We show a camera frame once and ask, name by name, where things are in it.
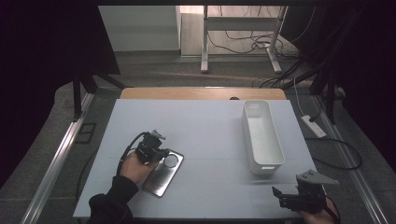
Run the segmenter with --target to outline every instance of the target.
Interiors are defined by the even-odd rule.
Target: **black sleeve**
[[[91,218],[89,224],[132,223],[132,212],[128,202],[139,191],[137,185],[122,175],[113,177],[108,193],[90,198]]]

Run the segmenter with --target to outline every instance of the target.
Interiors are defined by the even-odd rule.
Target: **wooden panel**
[[[246,88],[127,88],[122,91],[121,99],[164,99],[164,100],[286,100],[280,89]]]

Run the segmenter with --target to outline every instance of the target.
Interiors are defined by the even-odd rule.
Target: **person's left hand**
[[[158,162],[152,162],[148,165],[142,164],[142,162],[137,158],[137,155],[133,152],[130,153],[123,162],[120,175],[129,178],[137,184],[157,165]]]

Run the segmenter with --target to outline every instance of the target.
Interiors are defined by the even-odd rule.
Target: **gray floor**
[[[200,73],[200,58],[180,57],[177,54],[164,52],[119,52],[117,53],[121,76],[115,79],[135,87],[245,87],[258,88],[260,84],[274,74],[271,64],[265,55],[258,56],[209,56],[209,74]],[[290,60],[280,60],[283,70],[293,64]],[[296,75],[308,69],[305,65]],[[76,199],[78,177],[84,164],[100,145],[115,100],[120,90],[101,78],[96,78],[101,88],[92,101],[90,115],[85,123],[96,123],[96,128],[89,144],[87,134],[78,136],[68,155],[60,176],[37,223],[78,223],[72,218]],[[305,114],[315,116],[318,107],[309,94],[310,80],[297,85],[299,102]],[[286,91],[296,117],[302,114],[297,106],[294,89]],[[341,105],[335,102],[334,115],[336,125],[344,140],[353,145],[363,157],[360,168],[365,180],[373,190],[382,206],[388,223],[396,223],[396,174],[362,133],[358,125],[349,117]],[[0,223],[20,223],[30,201],[32,201],[42,177],[46,173],[58,146],[73,118],[73,92],[71,84],[61,87],[55,95],[55,105],[40,135],[32,144],[28,154],[15,170],[8,182],[0,189]],[[324,120],[318,124],[324,128]],[[300,123],[305,137],[313,134]],[[324,144],[307,141],[313,157],[343,165],[337,147],[333,143]],[[361,194],[347,171],[335,170],[316,162],[318,171],[340,181],[337,187],[326,187],[327,193],[335,200],[343,223],[374,223]],[[87,177],[82,177],[81,186]]]

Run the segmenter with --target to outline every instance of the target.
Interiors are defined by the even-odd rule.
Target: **white tabletop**
[[[290,102],[268,103],[286,161],[263,178],[248,169],[244,101],[118,100],[74,217],[90,216],[89,199],[108,192],[124,149],[154,129],[166,136],[161,148],[183,154],[184,161],[161,199],[140,190],[129,201],[134,217],[298,217],[279,206],[271,187],[296,194],[295,176],[316,168]]]

